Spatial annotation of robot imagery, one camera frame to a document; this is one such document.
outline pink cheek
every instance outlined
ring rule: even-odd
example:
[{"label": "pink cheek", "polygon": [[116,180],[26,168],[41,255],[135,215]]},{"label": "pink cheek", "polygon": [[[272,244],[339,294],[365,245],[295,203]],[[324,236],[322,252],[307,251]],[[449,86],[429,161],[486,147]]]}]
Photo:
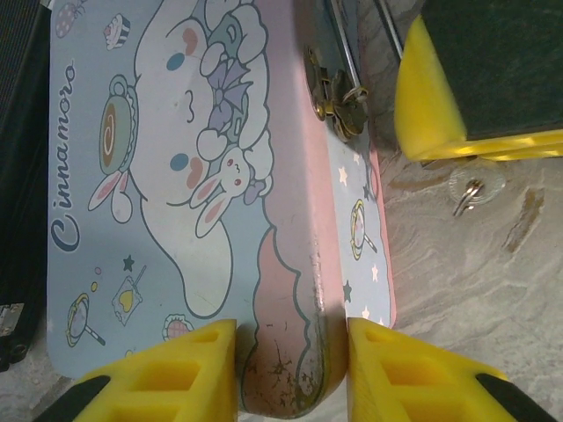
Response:
[{"label": "pink cheek", "polygon": [[182,39],[186,43],[186,55],[192,55],[197,48],[197,33],[192,28],[186,28]]},{"label": "pink cheek", "polygon": [[203,175],[203,163],[199,158],[192,158],[190,160],[190,171],[187,177],[186,185],[190,189],[195,189],[200,184],[201,176]]}]

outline metal handle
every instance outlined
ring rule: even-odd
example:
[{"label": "metal handle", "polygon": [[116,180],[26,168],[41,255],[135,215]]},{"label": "metal handle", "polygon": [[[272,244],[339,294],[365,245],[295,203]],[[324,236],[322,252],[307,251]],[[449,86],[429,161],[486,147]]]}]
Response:
[{"label": "metal handle", "polygon": [[348,42],[348,37],[346,36],[346,30],[344,29],[344,19],[340,13],[340,7],[338,6],[338,0],[330,0],[329,10],[333,17],[334,31],[337,35],[337,41],[339,45],[340,55],[347,68],[347,73],[350,76],[350,81],[352,82],[352,89],[344,97],[344,102],[349,99],[354,98],[358,103],[362,103],[368,97],[367,90],[363,87],[360,82],[360,77],[358,76],[358,71],[354,63],[354,57],[352,56],[352,49]]},{"label": "metal handle", "polygon": [[379,11],[379,16],[384,24],[384,30],[387,33],[387,38],[393,47],[393,53],[397,57],[397,61],[401,62],[403,60],[403,42],[398,36],[397,26],[393,20],[393,15],[391,15],[391,10],[386,0],[374,0],[377,11]]}]

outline yellow foam block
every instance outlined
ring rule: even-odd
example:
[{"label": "yellow foam block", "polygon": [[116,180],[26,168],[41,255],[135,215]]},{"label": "yellow foam block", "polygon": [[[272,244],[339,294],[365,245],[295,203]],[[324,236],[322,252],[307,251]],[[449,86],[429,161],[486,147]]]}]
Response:
[{"label": "yellow foam block", "polygon": [[513,422],[475,378],[483,365],[361,318],[348,320],[350,422]]},{"label": "yellow foam block", "polygon": [[563,156],[563,143],[558,143],[555,145],[545,145],[543,147],[503,151],[496,154],[484,155],[482,157],[486,160],[493,161],[514,161],[528,160],[531,158],[549,158],[555,156]]},{"label": "yellow foam block", "polygon": [[236,421],[235,332],[219,321],[88,374],[111,381],[75,421]]},{"label": "yellow foam block", "polygon": [[508,151],[558,145],[563,139],[563,130],[552,130],[467,141],[463,116],[421,16],[407,34],[398,71],[395,129],[401,149],[413,161],[510,156]]}]

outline dark fabric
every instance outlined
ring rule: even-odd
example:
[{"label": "dark fabric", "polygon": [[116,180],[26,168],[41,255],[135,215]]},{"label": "dark fabric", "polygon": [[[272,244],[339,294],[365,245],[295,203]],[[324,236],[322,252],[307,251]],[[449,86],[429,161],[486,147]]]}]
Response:
[{"label": "dark fabric", "polygon": [[427,0],[422,18],[470,139],[563,128],[563,2]]}]

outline blue eye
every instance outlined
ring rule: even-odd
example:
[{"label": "blue eye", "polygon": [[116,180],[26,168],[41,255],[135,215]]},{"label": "blue eye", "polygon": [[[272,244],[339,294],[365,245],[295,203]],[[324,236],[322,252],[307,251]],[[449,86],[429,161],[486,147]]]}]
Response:
[{"label": "blue eye", "polygon": [[170,168],[174,171],[182,171],[186,168],[189,161],[190,159],[186,154],[176,154],[170,160]]},{"label": "blue eye", "polygon": [[166,63],[166,68],[170,71],[179,69],[179,67],[184,63],[186,57],[182,53],[176,53]]}]

